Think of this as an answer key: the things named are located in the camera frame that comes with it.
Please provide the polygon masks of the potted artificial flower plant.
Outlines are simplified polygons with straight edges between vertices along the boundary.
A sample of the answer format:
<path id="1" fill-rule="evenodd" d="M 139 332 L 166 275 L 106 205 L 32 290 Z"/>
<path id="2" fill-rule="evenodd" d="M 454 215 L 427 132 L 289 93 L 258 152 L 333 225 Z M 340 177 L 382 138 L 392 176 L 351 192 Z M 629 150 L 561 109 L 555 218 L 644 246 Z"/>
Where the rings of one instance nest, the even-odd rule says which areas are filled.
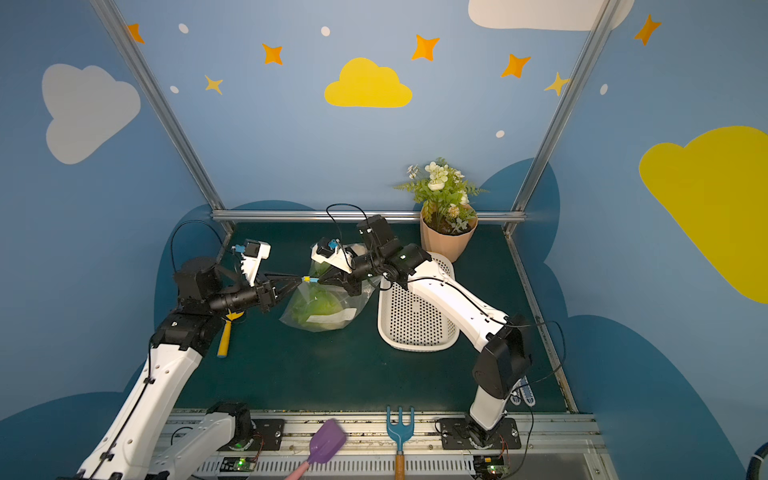
<path id="1" fill-rule="evenodd" d="M 444 158 L 407 168 L 408 181 L 397 190 L 420 205 L 420 235 L 425 250 L 455 262 L 465 251 L 479 222 L 470 199 L 483 193 Z"/>

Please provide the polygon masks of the clear zip-top bag blue seal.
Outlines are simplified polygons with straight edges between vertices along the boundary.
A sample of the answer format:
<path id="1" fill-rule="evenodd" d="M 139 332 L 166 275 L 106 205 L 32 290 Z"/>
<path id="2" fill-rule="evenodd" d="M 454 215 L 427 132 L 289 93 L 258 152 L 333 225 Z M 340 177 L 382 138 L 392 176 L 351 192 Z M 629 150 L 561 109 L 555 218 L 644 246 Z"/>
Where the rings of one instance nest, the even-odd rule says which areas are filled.
<path id="1" fill-rule="evenodd" d="M 361 294 L 351 296 L 343 287 L 303 282 L 292 294 L 280 321 L 310 332 L 340 330 L 365 308 L 380 279 L 364 280 Z"/>

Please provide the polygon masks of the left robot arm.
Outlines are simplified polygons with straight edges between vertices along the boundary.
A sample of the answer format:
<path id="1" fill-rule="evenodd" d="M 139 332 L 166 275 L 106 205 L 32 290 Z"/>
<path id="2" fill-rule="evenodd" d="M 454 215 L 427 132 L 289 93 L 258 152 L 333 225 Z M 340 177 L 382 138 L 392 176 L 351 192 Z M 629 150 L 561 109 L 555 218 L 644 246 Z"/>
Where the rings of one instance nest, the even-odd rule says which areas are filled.
<path id="1" fill-rule="evenodd" d="M 177 305 L 151 336 L 139 378 L 78 468 L 77 479 L 187 479 L 220 448 L 245 446 L 254 437 L 246 404 L 220 401 L 159 459 L 153 457 L 176 401 L 223 329 L 225 316 L 252 307 L 268 312 L 303 277 L 267 273 L 248 282 L 240 271 L 197 257 L 185 262 L 173 279 Z"/>

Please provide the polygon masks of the aluminium back frame rail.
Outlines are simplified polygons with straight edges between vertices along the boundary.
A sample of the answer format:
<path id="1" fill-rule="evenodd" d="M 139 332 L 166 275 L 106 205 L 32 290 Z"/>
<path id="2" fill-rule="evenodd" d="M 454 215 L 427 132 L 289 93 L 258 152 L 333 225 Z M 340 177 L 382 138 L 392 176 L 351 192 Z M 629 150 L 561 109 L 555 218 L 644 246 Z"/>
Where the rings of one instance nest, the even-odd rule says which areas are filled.
<path id="1" fill-rule="evenodd" d="M 215 221 L 224 222 L 358 222 L 365 217 L 380 215 L 390 223 L 417 223 L 420 220 L 419 211 L 366 211 L 339 210 L 330 214 L 324 210 L 213 210 L 211 217 Z"/>

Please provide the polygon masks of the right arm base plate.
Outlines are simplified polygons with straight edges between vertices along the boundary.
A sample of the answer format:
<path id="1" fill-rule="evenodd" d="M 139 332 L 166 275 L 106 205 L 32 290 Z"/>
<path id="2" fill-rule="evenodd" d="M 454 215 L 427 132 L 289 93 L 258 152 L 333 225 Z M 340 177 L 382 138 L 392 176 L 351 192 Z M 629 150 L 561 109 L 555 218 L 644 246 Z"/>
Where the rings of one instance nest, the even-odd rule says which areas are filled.
<path id="1" fill-rule="evenodd" d="M 444 450 L 519 450 L 521 434 L 512 418 L 502 418 L 491 430 L 483 429 L 469 417 L 440 418 L 436 431 Z"/>

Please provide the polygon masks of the teal toy garden rake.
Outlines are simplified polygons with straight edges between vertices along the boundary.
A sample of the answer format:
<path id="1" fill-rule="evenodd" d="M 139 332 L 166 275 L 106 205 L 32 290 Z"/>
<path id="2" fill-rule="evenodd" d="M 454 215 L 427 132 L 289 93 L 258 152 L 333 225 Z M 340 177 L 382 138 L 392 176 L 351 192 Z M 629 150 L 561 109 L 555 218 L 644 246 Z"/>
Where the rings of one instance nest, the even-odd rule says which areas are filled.
<path id="1" fill-rule="evenodd" d="M 393 420 L 393 411 L 390 406 L 386 409 L 386 430 L 389 438 L 396 445 L 394 478 L 404 480 L 406 476 L 406 463 L 404 445 L 413 436 L 415 431 L 415 409 L 409 409 L 408 421 L 404 421 L 403 408 L 397 410 L 397 419 Z"/>

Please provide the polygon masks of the left circuit board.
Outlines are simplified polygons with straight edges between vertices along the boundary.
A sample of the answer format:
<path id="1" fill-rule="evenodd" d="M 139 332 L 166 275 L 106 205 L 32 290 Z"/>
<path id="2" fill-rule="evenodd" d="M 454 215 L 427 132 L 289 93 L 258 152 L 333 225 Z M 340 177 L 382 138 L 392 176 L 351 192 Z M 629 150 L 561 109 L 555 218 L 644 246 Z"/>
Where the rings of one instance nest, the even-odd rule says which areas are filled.
<path id="1" fill-rule="evenodd" d="M 255 471 L 257 463 L 256 457 L 224 457 L 219 472 L 251 474 Z"/>

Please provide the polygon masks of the blue patterned glove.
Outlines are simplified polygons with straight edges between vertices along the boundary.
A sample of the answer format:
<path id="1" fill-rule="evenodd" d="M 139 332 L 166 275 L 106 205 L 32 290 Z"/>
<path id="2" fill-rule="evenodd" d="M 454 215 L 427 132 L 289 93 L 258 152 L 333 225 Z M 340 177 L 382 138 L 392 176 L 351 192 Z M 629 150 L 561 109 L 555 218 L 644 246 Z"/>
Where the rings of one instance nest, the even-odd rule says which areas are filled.
<path id="1" fill-rule="evenodd" d="M 523 376 L 512 387 L 509 400 L 515 406 L 525 405 L 527 407 L 534 407 L 536 405 L 535 395 L 526 376 Z"/>

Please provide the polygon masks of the white perforated plastic basket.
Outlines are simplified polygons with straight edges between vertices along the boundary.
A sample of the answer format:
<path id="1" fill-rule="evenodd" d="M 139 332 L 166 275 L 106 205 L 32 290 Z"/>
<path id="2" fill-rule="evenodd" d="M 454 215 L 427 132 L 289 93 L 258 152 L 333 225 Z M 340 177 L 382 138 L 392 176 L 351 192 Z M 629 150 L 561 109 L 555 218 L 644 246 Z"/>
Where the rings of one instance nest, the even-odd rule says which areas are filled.
<path id="1" fill-rule="evenodd" d="M 434 305 L 386 279 L 380 283 L 377 327 L 391 347 L 417 353 L 446 350 L 460 335 Z"/>

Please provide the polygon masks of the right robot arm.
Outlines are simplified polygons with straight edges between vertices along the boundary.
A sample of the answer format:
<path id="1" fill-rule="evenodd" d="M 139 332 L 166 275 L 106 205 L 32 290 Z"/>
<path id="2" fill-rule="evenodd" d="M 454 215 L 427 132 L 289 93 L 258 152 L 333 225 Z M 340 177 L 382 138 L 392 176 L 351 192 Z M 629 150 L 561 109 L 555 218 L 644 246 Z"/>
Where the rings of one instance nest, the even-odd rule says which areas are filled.
<path id="1" fill-rule="evenodd" d="M 355 296 L 365 280 L 381 277 L 444 314 L 479 353 L 472 370 L 477 392 L 469 409 L 469 426 L 482 435 L 494 432 L 514 386 L 533 364 L 531 325 L 522 315 L 509 316 L 480 300 L 446 274 L 420 245 L 402 244 L 383 216 L 360 222 L 357 230 L 365 247 L 362 254 L 339 239 L 323 238 L 312 246 L 312 260 L 328 266 L 318 282 Z"/>

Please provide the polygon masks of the circuit board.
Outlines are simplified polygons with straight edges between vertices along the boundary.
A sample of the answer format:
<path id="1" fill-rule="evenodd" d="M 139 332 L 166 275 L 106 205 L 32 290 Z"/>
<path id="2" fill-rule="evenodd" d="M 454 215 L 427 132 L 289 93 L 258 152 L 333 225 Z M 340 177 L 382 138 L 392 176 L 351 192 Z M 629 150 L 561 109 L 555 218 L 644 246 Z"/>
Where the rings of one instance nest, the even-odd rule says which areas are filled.
<path id="1" fill-rule="evenodd" d="M 224 457 L 219 472 L 251 474 L 255 471 L 257 463 L 256 457 Z"/>
<path id="2" fill-rule="evenodd" d="M 490 456 L 475 456 L 473 469 L 473 478 L 476 480 L 498 480 L 509 472 L 501 458 Z"/>

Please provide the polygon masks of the yellow toy spatula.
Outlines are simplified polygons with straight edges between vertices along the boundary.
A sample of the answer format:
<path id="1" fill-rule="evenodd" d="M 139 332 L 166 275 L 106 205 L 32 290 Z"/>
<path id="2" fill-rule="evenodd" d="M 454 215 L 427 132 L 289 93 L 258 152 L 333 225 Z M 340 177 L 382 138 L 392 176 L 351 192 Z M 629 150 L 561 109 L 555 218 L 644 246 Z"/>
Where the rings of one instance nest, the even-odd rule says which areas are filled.
<path id="1" fill-rule="evenodd" d="M 224 327 L 217 350 L 218 358 L 226 358 L 228 356 L 233 322 L 240 319 L 243 315 L 244 311 L 228 312 L 224 315 Z"/>

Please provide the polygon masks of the purple toy shovel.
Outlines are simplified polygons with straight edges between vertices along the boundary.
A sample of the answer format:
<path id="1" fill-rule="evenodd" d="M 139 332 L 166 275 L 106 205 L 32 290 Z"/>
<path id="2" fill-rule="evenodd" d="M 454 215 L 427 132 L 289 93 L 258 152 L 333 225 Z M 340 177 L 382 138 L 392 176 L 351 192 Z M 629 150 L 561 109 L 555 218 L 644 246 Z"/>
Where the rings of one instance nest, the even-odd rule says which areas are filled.
<path id="1" fill-rule="evenodd" d="M 325 421 L 310 440 L 308 459 L 291 472 L 286 480 L 300 479 L 311 466 L 328 463 L 345 445 L 347 438 L 347 433 L 336 419 Z"/>

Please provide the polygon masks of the green chinese cabbage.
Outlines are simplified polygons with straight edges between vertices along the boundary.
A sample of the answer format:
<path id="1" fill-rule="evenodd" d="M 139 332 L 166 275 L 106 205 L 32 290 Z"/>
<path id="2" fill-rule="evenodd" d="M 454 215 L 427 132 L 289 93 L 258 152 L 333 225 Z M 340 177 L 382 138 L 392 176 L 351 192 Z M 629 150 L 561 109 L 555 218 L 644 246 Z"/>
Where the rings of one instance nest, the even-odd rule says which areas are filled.
<path id="1" fill-rule="evenodd" d="M 345 326 L 338 297 L 322 286 L 303 284 L 294 293 L 286 313 L 288 320 L 309 331 L 329 331 Z"/>

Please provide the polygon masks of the right circuit board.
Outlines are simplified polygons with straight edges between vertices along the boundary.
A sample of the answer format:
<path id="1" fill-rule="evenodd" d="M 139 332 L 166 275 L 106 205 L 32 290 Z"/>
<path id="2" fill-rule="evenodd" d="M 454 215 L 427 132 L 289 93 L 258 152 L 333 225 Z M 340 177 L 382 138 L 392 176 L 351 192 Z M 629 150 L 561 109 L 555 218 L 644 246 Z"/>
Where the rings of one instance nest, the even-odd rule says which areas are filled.
<path id="1" fill-rule="evenodd" d="M 473 478 L 476 480 L 498 480 L 509 472 L 501 458 L 490 456 L 475 456 L 473 469 Z"/>

